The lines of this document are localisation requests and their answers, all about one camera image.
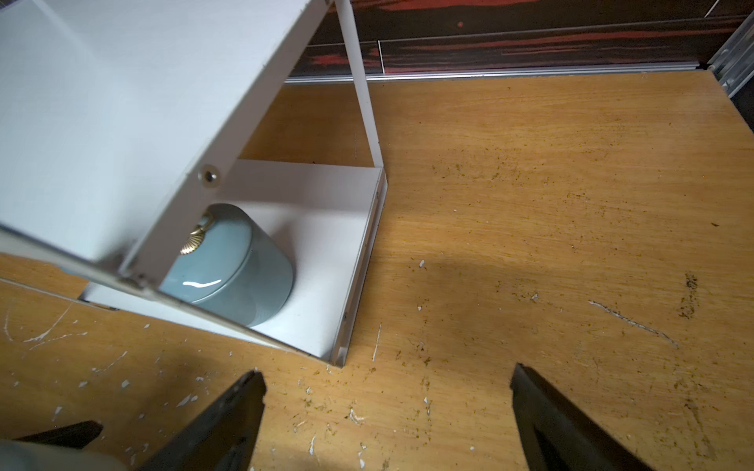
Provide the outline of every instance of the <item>gold shell knob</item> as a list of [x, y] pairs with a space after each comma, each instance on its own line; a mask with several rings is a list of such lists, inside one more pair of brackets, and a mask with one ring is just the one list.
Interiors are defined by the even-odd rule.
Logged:
[[204, 219], [204, 223], [197, 224], [196, 228], [188, 235], [188, 240], [181, 247], [181, 255], [188, 255], [198, 249], [201, 243], [204, 242], [204, 235], [212, 227], [212, 224], [215, 223], [215, 217], [209, 211], [205, 211], [202, 218]]

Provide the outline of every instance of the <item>shelf compartment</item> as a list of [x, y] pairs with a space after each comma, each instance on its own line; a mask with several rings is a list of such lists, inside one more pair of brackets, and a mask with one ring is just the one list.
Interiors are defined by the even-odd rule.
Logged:
[[[290, 257], [283, 309], [253, 330], [343, 365], [387, 183], [382, 168], [238, 161], [214, 202], [245, 211]], [[247, 341], [250, 336], [91, 283], [81, 298]]]

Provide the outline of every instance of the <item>white support post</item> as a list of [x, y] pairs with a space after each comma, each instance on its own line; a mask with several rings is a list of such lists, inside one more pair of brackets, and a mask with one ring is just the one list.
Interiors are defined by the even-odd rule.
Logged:
[[345, 51], [348, 54], [348, 62], [351, 64], [351, 74], [354, 76], [356, 97], [359, 99], [361, 118], [364, 121], [366, 140], [369, 141], [372, 161], [375, 167], [384, 167], [382, 163], [382, 151], [379, 147], [379, 138], [377, 137], [375, 116], [372, 112], [372, 100], [369, 98], [369, 88], [366, 86], [366, 73], [364, 72], [364, 61], [361, 56], [359, 35], [356, 31], [354, 9], [351, 7], [350, 0], [335, 0], [335, 3], [338, 10], [338, 18], [340, 19], [340, 29], [343, 31], [343, 39], [345, 40]]

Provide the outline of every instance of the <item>wooden panel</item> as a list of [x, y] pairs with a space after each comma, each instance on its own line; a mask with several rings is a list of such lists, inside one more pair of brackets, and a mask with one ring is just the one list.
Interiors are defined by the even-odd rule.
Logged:
[[[361, 56], [367, 74], [382, 72], [382, 61], [376, 41], [361, 43]], [[345, 44], [307, 46], [290, 74], [294, 77], [297, 75], [350, 75], [351, 67], [348, 65]]]
[[754, 0], [720, 0], [710, 11], [710, 16], [749, 15], [752, 11], [754, 11]]
[[383, 41], [385, 72], [705, 63], [744, 17]]
[[0, 278], [77, 298], [88, 281], [68, 274], [55, 265], [0, 253]]
[[[97, 419], [90, 449], [142, 463], [258, 367], [255, 469], [525, 469], [524, 362], [655, 469], [749, 469], [754, 136], [714, 77], [370, 88], [390, 189], [345, 368], [0, 284], [2, 436]], [[284, 115], [248, 154], [369, 158], [333, 130], [350, 85], [286, 88]]]
[[[351, 3], [360, 39], [384, 41], [701, 18], [714, 0], [351, 0]], [[740, 3], [750, 5], [751, 0]], [[339, 42], [343, 42], [343, 37], [332, 9], [312, 44]]]

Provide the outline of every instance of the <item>red and black wall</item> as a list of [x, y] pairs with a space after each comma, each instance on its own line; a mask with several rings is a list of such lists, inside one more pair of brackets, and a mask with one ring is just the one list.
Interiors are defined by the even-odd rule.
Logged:
[[[754, 0], [351, 0], [367, 73], [699, 61]], [[332, 9], [292, 75], [348, 74]]]

